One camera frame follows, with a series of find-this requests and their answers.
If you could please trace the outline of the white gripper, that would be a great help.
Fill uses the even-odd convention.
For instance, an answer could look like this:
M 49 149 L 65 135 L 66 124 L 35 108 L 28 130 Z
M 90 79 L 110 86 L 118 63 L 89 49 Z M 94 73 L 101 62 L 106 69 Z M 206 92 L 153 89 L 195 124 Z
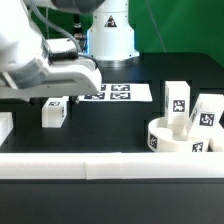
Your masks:
M 102 76 L 84 65 L 52 66 L 41 84 L 25 89 L 0 86 L 0 99 L 94 95 L 101 89 Z

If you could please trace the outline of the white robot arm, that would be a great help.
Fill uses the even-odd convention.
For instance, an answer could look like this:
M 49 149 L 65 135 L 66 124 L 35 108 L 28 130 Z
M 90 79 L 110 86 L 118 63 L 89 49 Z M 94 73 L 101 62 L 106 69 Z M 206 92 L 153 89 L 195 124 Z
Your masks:
M 87 44 L 40 8 L 91 14 Z M 101 65 L 138 57 L 128 0 L 0 0 L 0 99 L 96 94 Z

